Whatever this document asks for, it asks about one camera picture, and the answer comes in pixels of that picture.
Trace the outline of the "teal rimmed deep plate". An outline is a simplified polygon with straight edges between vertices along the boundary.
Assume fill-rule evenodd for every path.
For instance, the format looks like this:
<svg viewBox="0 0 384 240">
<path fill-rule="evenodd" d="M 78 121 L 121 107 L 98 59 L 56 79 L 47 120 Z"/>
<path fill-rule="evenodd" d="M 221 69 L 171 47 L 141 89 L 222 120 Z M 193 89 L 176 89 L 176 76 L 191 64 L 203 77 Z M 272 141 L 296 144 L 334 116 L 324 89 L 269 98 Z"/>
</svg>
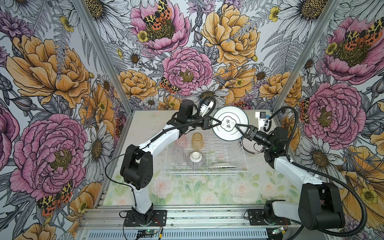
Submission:
<svg viewBox="0 0 384 240">
<path fill-rule="evenodd" d="M 236 124 L 249 124 L 246 113 L 236 106 L 225 106 L 219 109 L 213 117 L 222 121 L 220 126 L 213 128 L 215 135 L 228 142 L 242 138 L 242 135 L 235 128 Z"/>
</svg>

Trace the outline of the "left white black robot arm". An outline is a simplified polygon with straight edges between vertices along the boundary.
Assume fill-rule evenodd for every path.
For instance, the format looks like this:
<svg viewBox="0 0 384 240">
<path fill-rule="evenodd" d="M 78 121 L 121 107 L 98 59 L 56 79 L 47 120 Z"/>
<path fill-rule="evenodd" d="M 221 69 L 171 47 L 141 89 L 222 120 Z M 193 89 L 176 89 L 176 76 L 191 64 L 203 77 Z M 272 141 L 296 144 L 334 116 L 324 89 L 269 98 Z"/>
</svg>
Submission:
<svg viewBox="0 0 384 240">
<path fill-rule="evenodd" d="M 214 97 L 206 97 L 199 106 L 191 100 L 183 100 L 179 111 L 172 115 L 159 133 L 139 146 L 126 148 L 120 175 L 133 191 L 133 213 L 143 221 L 148 222 L 153 215 L 154 206 L 148 185 L 153 178 L 154 157 L 185 135 L 189 128 L 209 130 L 217 127 L 221 121 L 211 116 L 216 105 Z"/>
</svg>

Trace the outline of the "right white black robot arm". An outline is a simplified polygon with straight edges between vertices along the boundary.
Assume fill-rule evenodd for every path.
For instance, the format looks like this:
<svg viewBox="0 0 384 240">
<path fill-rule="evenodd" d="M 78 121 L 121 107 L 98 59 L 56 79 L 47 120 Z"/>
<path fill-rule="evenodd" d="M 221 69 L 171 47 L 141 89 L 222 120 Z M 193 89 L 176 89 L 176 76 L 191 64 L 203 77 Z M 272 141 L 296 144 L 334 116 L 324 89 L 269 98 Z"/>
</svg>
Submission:
<svg viewBox="0 0 384 240">
<path fill-rule="evenodd" d="M 266 222 L 288 219 L 301 223 L 308 230 L 318 231 L 345 226 L 338 187 L 323 182 L 319 174 L 311 175 L 302 166 L 288 160 L 286 150 L 290 146 L 290 138 L 286 129 L 277 127 L 269 134 L 251 125 L 237 124 L 236 129 L 244 138 L 262 145 L 266 162 L 300 191 L 297 204 L 284 200 L 266 201 L 263 212 Z"/>
</svg>

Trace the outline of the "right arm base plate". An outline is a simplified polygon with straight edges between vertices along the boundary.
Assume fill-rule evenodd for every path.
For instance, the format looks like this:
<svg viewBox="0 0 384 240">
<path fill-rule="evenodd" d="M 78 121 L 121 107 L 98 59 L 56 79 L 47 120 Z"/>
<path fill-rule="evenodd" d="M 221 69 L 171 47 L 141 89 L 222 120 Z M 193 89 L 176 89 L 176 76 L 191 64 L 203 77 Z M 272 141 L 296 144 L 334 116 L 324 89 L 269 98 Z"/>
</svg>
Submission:
<svg viewBox="0 0 384 240">
<path fill-rule="evenodd" d="M 291 221 L 276 216 L 265 217 L 262 209 L 248 209 L 244 218 L 249 221 L 251 226 L 289 226 Z"/>
</svg>

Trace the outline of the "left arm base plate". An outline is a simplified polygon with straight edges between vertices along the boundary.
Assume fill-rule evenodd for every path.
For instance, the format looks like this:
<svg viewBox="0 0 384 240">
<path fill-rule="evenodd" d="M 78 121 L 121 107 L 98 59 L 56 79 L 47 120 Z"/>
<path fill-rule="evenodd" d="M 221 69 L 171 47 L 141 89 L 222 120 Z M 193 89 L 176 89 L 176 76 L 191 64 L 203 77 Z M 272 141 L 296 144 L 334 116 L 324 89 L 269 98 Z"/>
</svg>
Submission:
<svg viewBox="0 0 384 240">
<path fill-rule="evenodd" d="M 124 220 L 124 227 L 164 227 L 167 222 L 166 210 L 150 210 L 146 214 L 141 214 L 136 210 L 128 211 Z"/>
</svg>

